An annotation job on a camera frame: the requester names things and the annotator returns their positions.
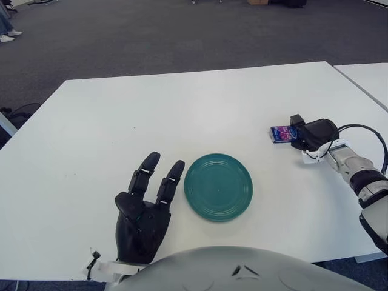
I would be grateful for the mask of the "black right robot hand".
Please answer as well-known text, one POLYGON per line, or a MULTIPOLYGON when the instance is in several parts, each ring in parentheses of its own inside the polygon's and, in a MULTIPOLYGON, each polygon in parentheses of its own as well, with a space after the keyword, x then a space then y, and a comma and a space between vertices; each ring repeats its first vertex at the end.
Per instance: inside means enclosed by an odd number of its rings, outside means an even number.
POLYGON ((290 117, 290 125, 296 130, 296 139, 291 142, 291 146, 298 150, 314 152, 340 137, 337 126, 329 119, 305 123, 297 114, 290 117))

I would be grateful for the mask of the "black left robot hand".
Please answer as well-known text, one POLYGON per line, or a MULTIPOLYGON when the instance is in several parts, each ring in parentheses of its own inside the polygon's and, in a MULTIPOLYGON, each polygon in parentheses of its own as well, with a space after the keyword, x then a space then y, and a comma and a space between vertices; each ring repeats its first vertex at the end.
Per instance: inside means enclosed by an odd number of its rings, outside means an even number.
POLYGON ((134 171, 128 191, 115 197, 119 210, 115 239, 117 260, 128 264, 149 264, 153 261, 166 235, 171 219, 170 205, 181 180, 185 162, 175 162, 162 179, 155 202, 144 200, 149 179, 161 155, 152 152, 134 171))

